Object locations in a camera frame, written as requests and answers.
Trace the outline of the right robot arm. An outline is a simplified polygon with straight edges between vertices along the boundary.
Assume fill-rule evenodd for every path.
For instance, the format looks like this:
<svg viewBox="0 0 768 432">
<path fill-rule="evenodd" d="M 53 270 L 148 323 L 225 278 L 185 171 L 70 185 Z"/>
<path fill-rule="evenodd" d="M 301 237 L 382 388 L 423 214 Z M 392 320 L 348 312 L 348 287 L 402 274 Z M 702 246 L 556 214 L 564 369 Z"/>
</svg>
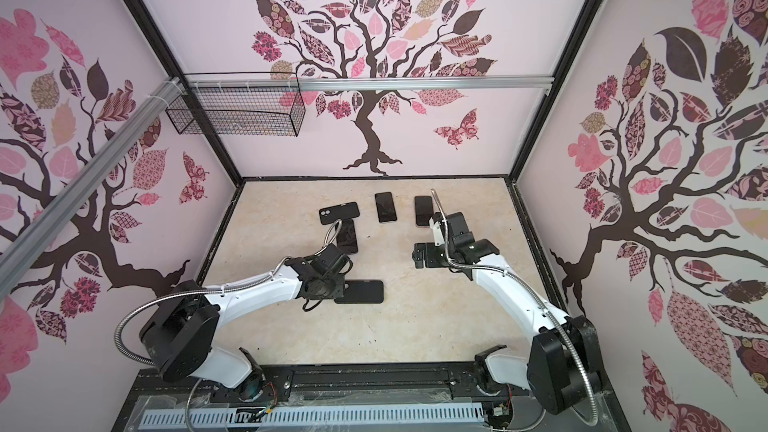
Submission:
<svg viewBox="0 0 768 432">
<path fill-rule="evenodd" d="M 515 320 L 529 346 L 525 357 L 506 346 L 483 353 L 480 363 L 490 379 L 531 392 L 554 415 L 587 402 L 591 412 L 585 421 L 594 425 L 597 394 L 606 386 L 595 326 L 536 292 L 494 244 L 474 238 L 462 213 L 436 212 L 429 227 L 433 241 L 414 262 L 466 275 Z"/>
</svg>

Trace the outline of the dark phone screen up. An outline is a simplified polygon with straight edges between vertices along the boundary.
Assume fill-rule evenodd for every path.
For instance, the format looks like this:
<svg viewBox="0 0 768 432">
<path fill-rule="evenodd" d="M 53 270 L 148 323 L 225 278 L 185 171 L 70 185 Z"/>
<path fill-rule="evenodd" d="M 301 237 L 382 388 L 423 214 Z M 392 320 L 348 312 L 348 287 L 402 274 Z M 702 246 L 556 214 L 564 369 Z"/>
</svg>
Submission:
<svg viewBox="0 0 768 432">
<path fill-rule="evenodd" d="M 336 236 L 337 247 L 346 255 L 358 252 L 358 241 L 353 219 L 343 219 Z"/>
</svg>

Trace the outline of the large black phone case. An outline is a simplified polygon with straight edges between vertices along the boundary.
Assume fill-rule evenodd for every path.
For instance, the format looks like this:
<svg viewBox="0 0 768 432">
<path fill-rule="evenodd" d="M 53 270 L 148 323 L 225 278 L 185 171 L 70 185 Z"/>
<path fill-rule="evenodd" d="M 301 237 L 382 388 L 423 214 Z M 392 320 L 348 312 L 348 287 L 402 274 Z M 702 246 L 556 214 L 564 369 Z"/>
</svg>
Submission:
<svg viewBox="0 0 768 432">
<path fill-rule="evenodd" d="M 335 298 L 340 305 L 373 305 L 384 302 L 384 284 L 381 280 L 350 280 L 344 284 L 343 293 Z"/>
</svg>

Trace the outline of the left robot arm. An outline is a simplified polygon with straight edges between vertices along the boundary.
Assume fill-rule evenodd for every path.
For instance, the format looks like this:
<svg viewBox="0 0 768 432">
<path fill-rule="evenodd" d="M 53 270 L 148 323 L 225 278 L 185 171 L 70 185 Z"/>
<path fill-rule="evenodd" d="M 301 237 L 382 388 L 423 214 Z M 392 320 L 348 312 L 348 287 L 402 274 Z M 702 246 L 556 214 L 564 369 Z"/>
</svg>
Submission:
<svg viewBox="0 0 768 432">
<path fill-rule="evenodd" d="M 215 344 L 223 326 L 267 306 L 297 298 L 313 309 L 343 295 L 352 260 L 327 245 L 305 257 L 286 258 L 277 268 L 256 277 L 203 288 L 188 281 L 160 301 L 139 338 L 162 380 L 188 377 L 216 382 L 242 401 L 262 394 L 267 379 L 244 348 L 237 352 Z"/>
</svg>

